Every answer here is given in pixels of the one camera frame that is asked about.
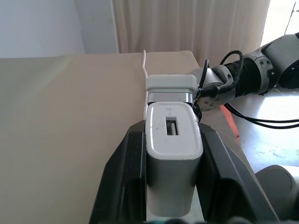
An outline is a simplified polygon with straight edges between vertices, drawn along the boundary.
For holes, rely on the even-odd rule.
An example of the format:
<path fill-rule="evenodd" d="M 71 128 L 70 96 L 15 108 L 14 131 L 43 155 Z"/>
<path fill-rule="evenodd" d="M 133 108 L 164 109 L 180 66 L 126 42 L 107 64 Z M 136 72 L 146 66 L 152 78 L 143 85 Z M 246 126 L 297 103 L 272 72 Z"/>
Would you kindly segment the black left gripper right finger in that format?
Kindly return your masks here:
<path fill-rule="evenodd" d="M 278 221 L 258 181 L 210 126 L 200 124 L 203 154 L 196 187 L 203 218 L 224 223 L 233 217 L 251 222 Z"/>

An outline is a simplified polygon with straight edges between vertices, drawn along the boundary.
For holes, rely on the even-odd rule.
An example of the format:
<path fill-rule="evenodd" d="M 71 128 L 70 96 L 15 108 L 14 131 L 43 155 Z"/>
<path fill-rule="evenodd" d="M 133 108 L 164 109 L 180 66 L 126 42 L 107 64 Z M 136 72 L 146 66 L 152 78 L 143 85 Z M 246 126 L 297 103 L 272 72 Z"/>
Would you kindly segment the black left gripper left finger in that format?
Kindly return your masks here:
<path fill-rule="evenodd" d="M 145 122 L 132 125 L 102 173 L 90 224 L 143 224 L 147 211 Z"/>

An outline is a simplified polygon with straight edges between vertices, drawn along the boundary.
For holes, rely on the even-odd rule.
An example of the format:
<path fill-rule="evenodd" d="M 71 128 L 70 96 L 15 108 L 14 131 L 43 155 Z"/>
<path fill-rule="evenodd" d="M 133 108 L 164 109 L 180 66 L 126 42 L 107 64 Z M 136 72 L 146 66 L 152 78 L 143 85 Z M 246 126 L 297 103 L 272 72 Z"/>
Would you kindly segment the white USB charger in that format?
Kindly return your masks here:
<path fill-rule="evenodd" d="M 148 207 L 158 217 L 191 208 L 203 143 L 198 119 L 183 102 L 156 102 L 145 120 Z"/>

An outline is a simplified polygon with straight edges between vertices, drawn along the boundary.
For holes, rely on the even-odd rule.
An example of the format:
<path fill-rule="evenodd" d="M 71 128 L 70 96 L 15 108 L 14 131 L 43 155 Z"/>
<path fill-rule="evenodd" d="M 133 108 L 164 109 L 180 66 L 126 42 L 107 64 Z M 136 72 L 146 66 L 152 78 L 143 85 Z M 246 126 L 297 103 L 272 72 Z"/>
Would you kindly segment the orange strip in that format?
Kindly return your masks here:
<path fill-rule="evenodd" d="M 225 116 L 232 132 L 234 133 L 234 136 L 235 136 L 236 140 L 239 142 L 240 141 L 240 135 L 239 135 L 239 131 L 237 129 L 237 126 L 234 122 L 232 113 L 224 105 L 220 105 L 220 109 L 221 109 L 223 115 Z"/>

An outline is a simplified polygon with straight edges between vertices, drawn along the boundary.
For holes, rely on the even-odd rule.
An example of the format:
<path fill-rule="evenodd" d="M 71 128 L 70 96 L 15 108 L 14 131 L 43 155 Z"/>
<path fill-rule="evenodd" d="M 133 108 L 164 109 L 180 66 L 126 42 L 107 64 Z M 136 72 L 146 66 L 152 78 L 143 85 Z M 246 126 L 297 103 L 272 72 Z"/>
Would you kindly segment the white power strip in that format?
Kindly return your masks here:
<path fill-rule="evenodd" d="M 150 75 L 146 79 L 147 104 L 183 102 L 191 105 L 197 89 L 194 75 Z"/>

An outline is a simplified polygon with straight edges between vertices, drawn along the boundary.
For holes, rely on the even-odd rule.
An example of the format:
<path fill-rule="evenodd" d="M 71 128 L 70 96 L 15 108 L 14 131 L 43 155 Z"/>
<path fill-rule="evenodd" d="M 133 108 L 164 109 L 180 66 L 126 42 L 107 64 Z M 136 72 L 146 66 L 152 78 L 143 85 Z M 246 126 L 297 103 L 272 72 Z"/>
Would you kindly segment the silver robot body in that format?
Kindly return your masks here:
<path fill-rule="evenodd" d="M 299 167 L 271 165 L 255 175 L 278 218 L 299 221 Z"/>

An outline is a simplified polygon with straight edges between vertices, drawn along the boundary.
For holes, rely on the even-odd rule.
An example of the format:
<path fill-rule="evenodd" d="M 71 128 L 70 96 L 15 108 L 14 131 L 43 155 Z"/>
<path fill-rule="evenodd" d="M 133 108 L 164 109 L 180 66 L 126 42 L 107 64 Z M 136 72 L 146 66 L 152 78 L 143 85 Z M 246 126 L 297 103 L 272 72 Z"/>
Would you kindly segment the beige curtain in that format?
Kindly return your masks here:
<path fill-rule="evenodd" d="M 198 64 L 260 47 L 271 0 L 112 0 L 121 53 L 188 50 Z"/>

